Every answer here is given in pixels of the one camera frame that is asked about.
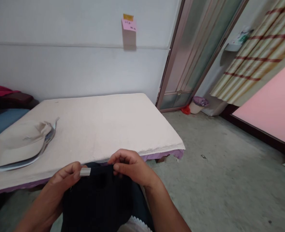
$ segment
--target trash can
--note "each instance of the trash can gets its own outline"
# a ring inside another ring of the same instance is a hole
[[[204,107],[208,105],[209,105],[209,102],[207,99],[195,96],[193,97],[193,100],[190,103],[189,108],[192,114],[197,114],[199,111],[201,111]]]

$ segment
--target black fabric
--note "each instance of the black fabric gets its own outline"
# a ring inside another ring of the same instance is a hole
[[[153,219],[149,211],[145,196],[139,184],[133,182],[133,212],[132,215],[143,221],[153,232],[155,232]]]
[[[133,210],[132,180],[113,175],[113,165],[96,163],[63,196],[62,231],[117,231]]]

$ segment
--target striped curtain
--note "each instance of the striped curtain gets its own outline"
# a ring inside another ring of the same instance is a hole
[[[284,58],[285,0],[277,0],[212,89],[211,96],[234,104]]]

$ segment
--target white bed sheet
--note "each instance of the white bed sheet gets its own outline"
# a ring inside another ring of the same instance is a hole
[[[141,156],[185,149],[143,93],[45,100],[16,123],[53,123],[57,117],[56,135],[43,155],[27,167],[0,172],[0,189],[49,178],[74,161],[105,162],[119,148]]]

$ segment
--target baseball cap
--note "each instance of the baseball cap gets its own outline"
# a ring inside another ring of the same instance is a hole
[[[0,166],[20,162],[37,155],[50,132],[51,126],[40,121],[26,121],[7,128],[0,139],[4,151],[0,157]]]

